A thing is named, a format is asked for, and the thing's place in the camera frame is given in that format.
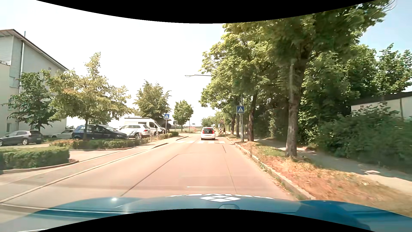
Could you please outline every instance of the pole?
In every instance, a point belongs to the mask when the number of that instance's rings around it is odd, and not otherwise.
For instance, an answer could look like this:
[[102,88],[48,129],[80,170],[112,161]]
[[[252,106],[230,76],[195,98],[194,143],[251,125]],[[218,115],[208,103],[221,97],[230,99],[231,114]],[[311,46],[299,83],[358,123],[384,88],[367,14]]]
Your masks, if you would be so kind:
[[[243,94],[240,95],[241,105],[243,105]],[[245,136],[243,134],[243,114],[240,114],[240,141],[245,141]]]

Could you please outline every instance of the white sky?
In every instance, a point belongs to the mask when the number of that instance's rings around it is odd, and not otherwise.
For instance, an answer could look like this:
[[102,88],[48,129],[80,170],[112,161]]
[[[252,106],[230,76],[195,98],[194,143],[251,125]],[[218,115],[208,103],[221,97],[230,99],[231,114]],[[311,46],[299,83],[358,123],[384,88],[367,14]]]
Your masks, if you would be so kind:
[[[381,50],[394,42],[394,49],[410,48],[412,24],[410,0],[397,1],[385,21],[370,29],[362,43]],[[144,79],[159,82],[171,90],[171,108],[185,99],[193,106],[190,123],[200,125],[203,117],[214,115],[200,107],[200,93],[209,82],[200,74],[202,52],[220,40],[222,24],[178,24],[125,19],[90,13],[35,0],[0,0],[0,29],[15,29],[69,69],[85,74],[84,63],[101,52],[101,74],[110,84],[126,85],[133,99]],[[84,122],[68,118],[67,125]],[[121,122],[110,125],[119,126]]]

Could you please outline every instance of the concrete road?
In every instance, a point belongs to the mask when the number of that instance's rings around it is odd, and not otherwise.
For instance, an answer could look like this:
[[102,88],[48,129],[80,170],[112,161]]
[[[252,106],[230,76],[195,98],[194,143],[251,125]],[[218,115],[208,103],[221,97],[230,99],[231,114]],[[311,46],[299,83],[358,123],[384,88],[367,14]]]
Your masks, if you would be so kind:
[[[148,198],[199,193],[295,200],[224,137],[209,141],[200,140],[199,134],[188,134],[178,141],[167,140],[169,144],[139,154],[135,154],[139,148],[129,149],[2,185],[0,202],[49,208],[97,197]],[[124,159],[103,165],[119,158]],[[60,178],[66,179],[39,188]],[[19,196],[33,188],[38,189]],[[1,209],[0,205],[0,223],[22,216]]]

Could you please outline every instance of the building facade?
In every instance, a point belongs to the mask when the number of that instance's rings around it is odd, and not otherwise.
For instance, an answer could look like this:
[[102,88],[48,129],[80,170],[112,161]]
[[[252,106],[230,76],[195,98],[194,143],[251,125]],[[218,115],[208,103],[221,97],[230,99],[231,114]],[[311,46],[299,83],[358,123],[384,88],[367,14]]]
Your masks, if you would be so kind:
[[399,113],[397,116],[405,119],[412,117],[412,92],[400,92],[397,94],[387,94],[380,97],[369,97],[365,99],[358,99],[351,105],[351,110],[360,110],[367,106],[378,106],[383,102],[390,111],[396,110]]
[[[67,68],[57,62],[35,44],[14,29],[0,30],[0,104],[7,103],[11,95],[21,92],[19,77],[21,73],[40,72],[42,69],[57,72]],[[0,136],[15,130],[30,130],[30,126],[7,119],[13,111],[7,105],[0,106]],[[66,119],[44,125],[43,135],[62,132],[66,127]]]

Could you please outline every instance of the crosswalk sign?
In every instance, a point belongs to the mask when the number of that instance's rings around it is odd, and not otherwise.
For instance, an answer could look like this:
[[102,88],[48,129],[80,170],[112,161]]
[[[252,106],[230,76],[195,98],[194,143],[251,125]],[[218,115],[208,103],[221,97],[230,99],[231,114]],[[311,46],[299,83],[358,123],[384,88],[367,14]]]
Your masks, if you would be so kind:
[[244,114],[245,113],[245,106],[236,106],[236,113]]

